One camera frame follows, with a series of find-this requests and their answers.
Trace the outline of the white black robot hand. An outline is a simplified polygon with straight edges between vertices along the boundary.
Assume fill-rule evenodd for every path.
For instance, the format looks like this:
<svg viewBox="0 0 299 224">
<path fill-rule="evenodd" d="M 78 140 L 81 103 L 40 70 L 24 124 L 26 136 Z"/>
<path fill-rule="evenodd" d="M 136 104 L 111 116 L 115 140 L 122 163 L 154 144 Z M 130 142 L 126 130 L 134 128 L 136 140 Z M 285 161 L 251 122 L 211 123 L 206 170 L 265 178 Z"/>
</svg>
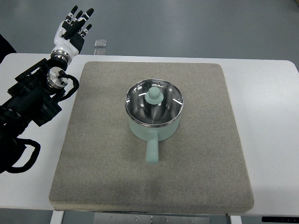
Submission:
<svg viewBox="0 0 299 224">
<path fill-rule="evenodd" d="M 58 26 L 54 37 L 55 47 L 51 53 L 62 53 L 70 59 L 77 56 L 81 52 L 85 37 L 92 27 L 92 24 L 86 25 L 86 23 L 93 12 L 93 8 L 83 12 L 78 10 L 78 6 L 75 5 Z"/>
</svg>

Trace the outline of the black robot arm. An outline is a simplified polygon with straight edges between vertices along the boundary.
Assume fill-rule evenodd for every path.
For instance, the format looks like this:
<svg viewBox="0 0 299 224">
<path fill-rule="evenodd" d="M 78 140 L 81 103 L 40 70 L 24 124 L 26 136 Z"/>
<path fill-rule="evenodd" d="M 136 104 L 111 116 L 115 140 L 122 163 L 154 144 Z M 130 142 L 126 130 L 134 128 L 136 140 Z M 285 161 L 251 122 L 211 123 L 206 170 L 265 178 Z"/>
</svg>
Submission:
<svg viewBox="0 0 299 224">
<path fill-rule="evenodd" d="M 11 98 L 0 107 L 0 171 L 23 173 L 32 168 L 41 146 L 21 139 L 30 122 L 38 126 L 52 120 L 62 109 L 59 102 L 71 97 L 79 81 L 65 73 L 71 55 L 54 50 L 50 59 L 42 59 L 16 77 L 8 89 Z"/>
</svg>

